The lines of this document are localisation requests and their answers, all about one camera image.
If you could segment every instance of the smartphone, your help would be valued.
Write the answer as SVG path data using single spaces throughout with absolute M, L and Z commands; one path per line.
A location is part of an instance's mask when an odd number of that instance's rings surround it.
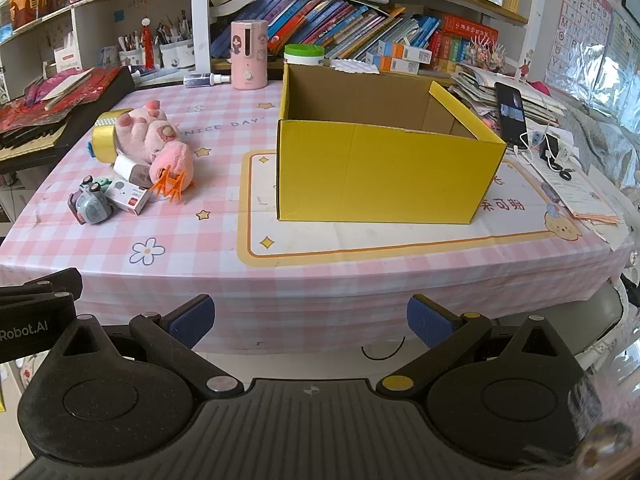
M 523 139 L 527 137 L 523 134 L 527 133 L 527 123 L 520 91 L 512 86 L 496 83 L 495 95 L 498 99 L 502 139 L 520 148 L 526 148 L 527 142 Z

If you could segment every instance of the tablecloth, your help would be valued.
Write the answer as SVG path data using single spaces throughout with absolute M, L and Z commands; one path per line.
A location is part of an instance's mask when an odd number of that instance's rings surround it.
M 418 292 L 459 314 L 498 317 L 586 300 L 628 260 L 630 240 L 611 251 L 565 210 L 548 209 L 508 160 L 471 227 L 456 226 L 460 234 L 453 226 L 277 222 L 272 165 L 281 90 L 270 82 L 258 91 L 173 86 L 126 96 L 116 108 L 160 99 L 193 150 L 194 187 L 181 204 L 154 197 L 139 217 L 118 211 L 102 224 L 79 225 L 69 193 L 85 175 L 114 176 L 88 155 L 88 132 L 0 246 L 0 280 L 77 267 L 78 312 L 103 324 L 146 310 L 164 314 L 207 293 L 216 322 L 202 351 L 322 351 L 409 335 L 406 304 Z M 500 187 L 505 179 L 511 188 Z M 515 216 L 505 220 L 507 213 Z

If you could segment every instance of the blue gripper pad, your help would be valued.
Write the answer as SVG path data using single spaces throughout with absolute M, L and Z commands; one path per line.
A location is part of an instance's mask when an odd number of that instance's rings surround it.
M 406 322 L 429 348 L 436 347 L 456 331 L 452 320 L 415 296 L 412 296 L 406 306 Z
M 216 307 L 209 294 L 200 294 L 159 322 L 160 328 L 188 348 L 193 348 L 213 327 Z

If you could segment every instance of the pink humidifier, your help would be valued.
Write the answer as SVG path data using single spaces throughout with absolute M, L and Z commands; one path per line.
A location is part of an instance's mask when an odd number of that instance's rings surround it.
M 257 90 L 267 86 L 267 22 L 231 23 L 231 86 Z

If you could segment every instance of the white jar with green lid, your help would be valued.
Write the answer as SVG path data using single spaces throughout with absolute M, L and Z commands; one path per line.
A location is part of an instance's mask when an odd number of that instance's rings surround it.
M 318 45 L 297 44 L 285 45 L 284 60 L 298 65 L 322 65 L 324 47 Z

